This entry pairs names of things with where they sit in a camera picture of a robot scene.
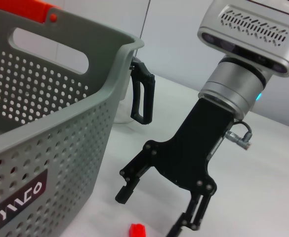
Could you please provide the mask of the grey-green perforated storage bin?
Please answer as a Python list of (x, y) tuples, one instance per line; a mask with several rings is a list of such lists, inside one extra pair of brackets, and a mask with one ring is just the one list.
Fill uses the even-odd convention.
[[(84, 73), (19, 48), (21, 29), (86, 55)], [(91, 196), (142, 39), (57, 7), (0, 9), (0, 237), (60, 237)]]

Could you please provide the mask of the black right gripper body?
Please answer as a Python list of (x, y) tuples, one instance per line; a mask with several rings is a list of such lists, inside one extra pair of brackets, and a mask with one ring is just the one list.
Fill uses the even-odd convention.
[(200, 99), (172, 138), (165, 142), (150, 140), (144, 150), (151, 150), (152, 166), (178, 187), (210, 196), (214, 180), (207, 172), (207, 157), (218, 140), (211, 135), (211, 109), (215, 106)]

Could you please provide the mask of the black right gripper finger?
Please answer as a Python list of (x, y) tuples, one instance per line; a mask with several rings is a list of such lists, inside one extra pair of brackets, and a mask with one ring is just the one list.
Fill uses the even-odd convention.
[(181, 213), (175, 224), (171, 227), (165, 237), (179, 237), (182, 227), (193, 231), (200, 229), (207, 206), (215, 191), (201, 194), (197, 191), (190, 191), (191, 199), (185, 212)]
[(115, 197), (118, 203), (126, 204), (139, 183), (140, 177), (153, 166), (153, 157), (155, 155), (156, 150), (153, 144), (146, 143), (143, 149), (120, 170), (120, 175), (126, 181), (126, 185), (120, 189)]

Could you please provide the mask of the glass pitcher black lid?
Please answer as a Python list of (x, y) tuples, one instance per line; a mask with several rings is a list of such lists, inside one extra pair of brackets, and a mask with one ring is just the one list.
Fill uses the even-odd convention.
[(153, 120), (155, 75), (140, 59), (133, 57), (120, 95), (115, 124), (136, 121), (148, 125)]

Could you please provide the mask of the small orange block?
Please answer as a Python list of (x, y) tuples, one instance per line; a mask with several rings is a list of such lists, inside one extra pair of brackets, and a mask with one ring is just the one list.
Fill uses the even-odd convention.
[(145, 226), (139, 223), (132, 223), (129, 228), (129, 237), (146, 237)]

